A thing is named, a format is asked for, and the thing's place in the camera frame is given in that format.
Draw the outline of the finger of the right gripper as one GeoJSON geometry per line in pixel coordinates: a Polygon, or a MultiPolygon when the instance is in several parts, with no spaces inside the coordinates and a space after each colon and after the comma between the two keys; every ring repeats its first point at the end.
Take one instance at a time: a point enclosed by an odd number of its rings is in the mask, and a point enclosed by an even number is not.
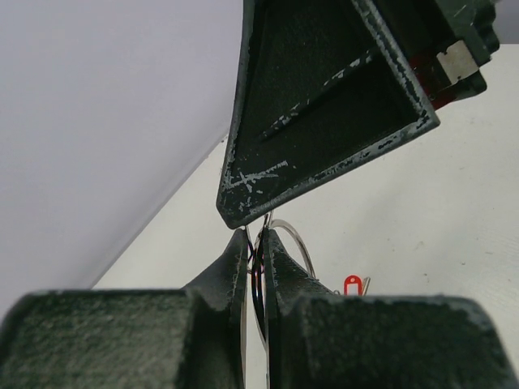
{"type": "Polygon", "coordinates": [[[374,1],[246,1],[217,210],[236,229],[436,128],[374,1]]]}

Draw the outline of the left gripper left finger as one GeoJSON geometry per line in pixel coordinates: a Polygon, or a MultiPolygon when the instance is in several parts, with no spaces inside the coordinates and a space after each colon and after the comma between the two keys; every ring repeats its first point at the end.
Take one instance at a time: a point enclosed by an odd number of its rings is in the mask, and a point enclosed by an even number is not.
{"type": "Polygon", "coordinates": [[[1,325],[4,388],[242,388],[247,233],[180,289],[30,293],[1,325]]]}

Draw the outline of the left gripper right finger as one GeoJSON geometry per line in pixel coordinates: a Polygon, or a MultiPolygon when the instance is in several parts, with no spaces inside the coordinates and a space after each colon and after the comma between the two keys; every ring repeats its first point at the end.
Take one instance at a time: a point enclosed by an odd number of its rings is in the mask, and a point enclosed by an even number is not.
{"type": "Polygon", "coordinates": [[[490,317],[451,296],[338,295],[263,237],[271,388],[515,388],[490,317]]]}

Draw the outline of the key with red tag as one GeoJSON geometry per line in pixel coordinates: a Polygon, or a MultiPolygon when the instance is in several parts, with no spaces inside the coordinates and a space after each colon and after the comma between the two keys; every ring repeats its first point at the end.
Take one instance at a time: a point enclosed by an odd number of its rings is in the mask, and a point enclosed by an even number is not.
{"type": "Polygon", "coordinates": [[[343,294],[345,296],[365,296],[370,283],[370,277],[361,278],[357,275],[349,275],[344,281],[343,294]]]}

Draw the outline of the large keyring with coloured keys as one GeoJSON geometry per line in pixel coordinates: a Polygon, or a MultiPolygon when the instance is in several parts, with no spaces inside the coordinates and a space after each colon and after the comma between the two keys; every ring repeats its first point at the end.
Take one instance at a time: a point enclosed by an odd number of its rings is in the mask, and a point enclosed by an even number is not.
{"type": "Polygon", "coordinates": [[[289,247],[283,244],[282,237],[278,237],[283,253],[298,267],[305,276],[313,280],[317,280],[313,262],[307,249],[304,240],[301,238],[297,229],[288,221],[283,219],[276,219],[274,211],[270,211],[263,216],[262,226],[256,234],[255,239],[252,239],[250,225],[244,226],[247,235],[247,273],[251,285],[251,300],[255,312],[256,325],[259,331],[259,336],[264,347],[267,350],[267,310],[266,310],[266,281],[264,270],[264,252],[263,252],[263,235],[264,230],[272,230],[278,233],[285,233],[293,241],[294,246],[298,250],[298,258],[295,258],[289,252],[289,247]]]}

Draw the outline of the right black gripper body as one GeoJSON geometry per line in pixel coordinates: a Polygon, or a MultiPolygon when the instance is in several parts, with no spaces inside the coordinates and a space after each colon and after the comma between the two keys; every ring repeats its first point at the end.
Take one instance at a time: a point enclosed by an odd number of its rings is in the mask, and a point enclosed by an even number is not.
{"type": "Polygon", "coordinates": [[[434,109],[487,90],[495,1],[375,1],[434,109]]]}

